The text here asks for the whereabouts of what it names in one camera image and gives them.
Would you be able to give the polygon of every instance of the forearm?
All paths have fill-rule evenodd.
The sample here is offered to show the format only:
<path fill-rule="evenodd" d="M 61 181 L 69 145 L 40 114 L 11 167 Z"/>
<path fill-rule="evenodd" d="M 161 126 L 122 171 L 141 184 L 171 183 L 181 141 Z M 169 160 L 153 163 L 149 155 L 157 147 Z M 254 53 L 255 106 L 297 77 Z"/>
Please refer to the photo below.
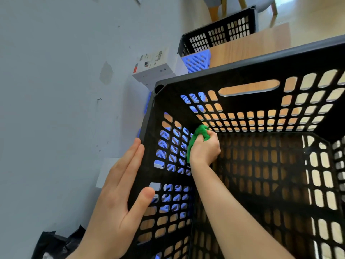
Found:
<path fill-rule="evenodd" d="M 293 258 L 231 195 L 208 165 L 192 165 L 192 175 L 226 259 Z"/>

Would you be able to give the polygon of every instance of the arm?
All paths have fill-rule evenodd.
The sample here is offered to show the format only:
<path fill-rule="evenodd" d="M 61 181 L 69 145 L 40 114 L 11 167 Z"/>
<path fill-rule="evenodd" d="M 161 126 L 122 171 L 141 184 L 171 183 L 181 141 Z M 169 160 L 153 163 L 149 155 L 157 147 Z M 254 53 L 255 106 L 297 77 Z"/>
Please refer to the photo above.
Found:
<path fill-rule="evenodd" d="M 192 175 L 225 259 L 293 259 L 231 195 L 209 165 L 220 153 L 217 134 L 196 139 L 190 152 Z"/>

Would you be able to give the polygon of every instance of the blue crate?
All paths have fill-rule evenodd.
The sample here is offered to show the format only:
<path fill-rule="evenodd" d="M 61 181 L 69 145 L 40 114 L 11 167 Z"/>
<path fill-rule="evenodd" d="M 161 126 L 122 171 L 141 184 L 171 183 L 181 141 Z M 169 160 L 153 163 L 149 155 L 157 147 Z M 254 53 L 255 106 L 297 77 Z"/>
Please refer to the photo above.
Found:
<path fill-rule="evenodd" d="M 188 73 L 193 73 L 210 67 L 211 52 L 209 49 L 193 53 L 182 57 L 184 64 L 188 69 Z"/>

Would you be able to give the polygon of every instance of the cardboard box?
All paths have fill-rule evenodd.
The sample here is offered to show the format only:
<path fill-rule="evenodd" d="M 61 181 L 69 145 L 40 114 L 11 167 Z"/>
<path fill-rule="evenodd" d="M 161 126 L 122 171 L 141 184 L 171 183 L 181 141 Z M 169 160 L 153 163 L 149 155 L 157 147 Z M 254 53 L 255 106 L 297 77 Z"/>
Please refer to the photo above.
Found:
<path fill-rule="evenodd" d="M 153 91 L 156 82 L 187 73 L 188 69 L 181 57 L 170 47 L 166 47 L 140 56 L 132 76 Z"/>

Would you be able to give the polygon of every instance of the left hand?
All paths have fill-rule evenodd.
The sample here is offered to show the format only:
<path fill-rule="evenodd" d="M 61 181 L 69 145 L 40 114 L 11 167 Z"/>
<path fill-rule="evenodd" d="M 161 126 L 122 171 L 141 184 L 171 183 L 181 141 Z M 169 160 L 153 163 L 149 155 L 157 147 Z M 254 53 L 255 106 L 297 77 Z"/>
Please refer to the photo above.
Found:
<path fill-rule="evenodd" d="M 126 253 L 155 194 L 145 187 L 128 211 L 129 192 L 143 155 L 144 145 L 136 138 L 110 169 L 80 246 L 68 259 L 118 259 Z"/>

